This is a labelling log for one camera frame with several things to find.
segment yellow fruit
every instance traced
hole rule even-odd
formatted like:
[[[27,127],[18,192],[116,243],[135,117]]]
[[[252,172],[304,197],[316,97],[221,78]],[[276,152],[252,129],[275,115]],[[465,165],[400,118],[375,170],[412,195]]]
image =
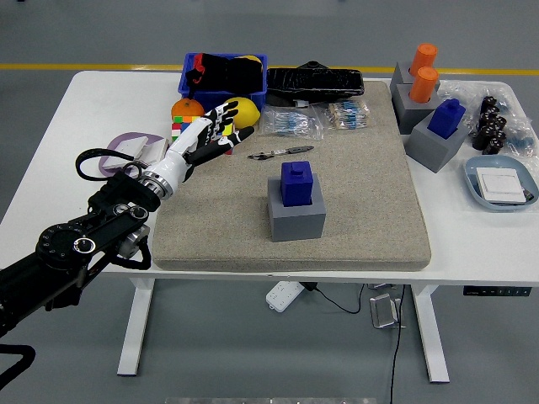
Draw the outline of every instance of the yellow fruit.
[[[234,125],[236,129],[243,129],[247,126],[256,124],[256,121],[260,118],[260,111],[256,108],[256,105],[249,98],[234,97],[227,100],[228,103],[237,101],[237,115],[234,116]]]
[[[255,55],[236,56],[236,57],[240,57],[240,58],[243,58],[243,59],[250,59],[251,61],[257,61],[258,63],[260,63],[260,68],[261,69],[263,68],[262,61],[258,57],[256,57]]]

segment gray block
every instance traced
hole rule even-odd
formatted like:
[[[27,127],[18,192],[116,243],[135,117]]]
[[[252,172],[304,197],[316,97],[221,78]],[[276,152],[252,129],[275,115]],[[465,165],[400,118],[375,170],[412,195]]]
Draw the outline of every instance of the gray block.
[[[395,71],[391,77],[391,83],[389,84],[389,91],[391,95],[395,93],[397,84],[414,84],[415,77],[410,74],[410,67],[412,67],[411,61],[398,61],[395,66]],[[435,90],[440,88],[440,80],[436,82]]]
[[[312,175],[312,203],[285,207],[280,195],[280,177],[268,178],[268,210],[271,239],[274,242],[307,240],[322,236],[326,220],[326,206],[318,175]]]
[[[436,91],[432,92],[430,100],[426,103],[416,103],[408,96],[412,89],[411,84],[398,84],[397,91],[392,96],[393,108],[397,117],[398,130],[401,135],[409,135],[419,122],[433,112],[441,104]]]
[[[451,136],[444,139],[428,128],[433,115],[434,112],[414,127],[404,150],[416,162],[438,173],[456,155],[469,130],[460,124]]]

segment gray floor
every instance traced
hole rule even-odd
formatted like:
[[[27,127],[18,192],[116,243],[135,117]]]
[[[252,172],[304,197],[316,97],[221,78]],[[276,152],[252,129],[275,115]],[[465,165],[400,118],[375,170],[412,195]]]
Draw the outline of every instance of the gray floor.
[[[429,41],[439,46],[437,66],[537,69],[538,4],[2,0],[0,63],[180,64],[186,52],[214,51],[265,53],[270,65],[314,59],[393,66]],[[75,73],[0,70],[0,217]],[[529,117],[539,118],[537,75],[458,78],[507,82]],[[372,327],[367,308],[374,292],[366,290],[364,310],[355,316],[307,293],[277,314],[264,302],[272,285],[158,281],[139,376],[120,378],[115,371],[133,288],[127,279],[99,278],[79,307],[38,311],[2,339],[31,344],[38,356],[0,392],[0,402],[142,404],[170,396],[389,402],[397,335]],[[320,289],[355,305],[352,284]],[[408,294],[395,402],[537,402],[538,303],[534,290],[528,298],[481,299],[463,297],[459,287],[439,288],[434,304],[451,383],[431,385]],[[8,364],[0,358],[0,369]]]

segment orange cylinder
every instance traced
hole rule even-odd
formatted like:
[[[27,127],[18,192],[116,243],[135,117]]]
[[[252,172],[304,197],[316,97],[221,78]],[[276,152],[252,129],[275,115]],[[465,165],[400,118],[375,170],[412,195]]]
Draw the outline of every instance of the orange cylinder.
[[[429,102],[438,77],[439,74],[433,67],[421,67],[410,90],[410,99],[420,104]]]
[[[415,77],[421,67],[432,67],[437,54],[438,48],[436,46],[432,44],[419,45],[417,51],[415,52],[412,66],[410,67],[410,74]]]

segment robotic arm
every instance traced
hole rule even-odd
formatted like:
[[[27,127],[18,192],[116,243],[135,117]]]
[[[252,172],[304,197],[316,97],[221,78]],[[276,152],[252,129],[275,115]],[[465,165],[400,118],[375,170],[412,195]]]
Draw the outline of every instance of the robotic arm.
[[[80,171],[80,163],[103,155],[103,150],[93,149],[79,156],[77,171],[81,177],[107,183],[89,198],[86,215],[45,229],[33,253],[0,271],[0,337],[42,306],[48,311],[76,306],[83,289],[110,263],[150,268],[150,229],[144,224],[149,212],[176,193],[179,183],[189,179],[196,166],[227,152],[253,133],[253,128],[247,127],[218,136],[232,123],[235,107],[237,102],[223,104],[197,119],[169,147],[165,158],[141,168],[138,178],[123,172],[111,178],[89,177]],[[115,155],[133,160],[121,153]],[[139,250],[142,261],[131,260]],[[97,253],[104,255],[90,268]],[[1,352],[21,354],[5,346],[0,346]],[[31,360],[14,374],[10,369],[10,375],[8,371],[4,374],[7,376],[0,375],[0,389],[30,364]]]

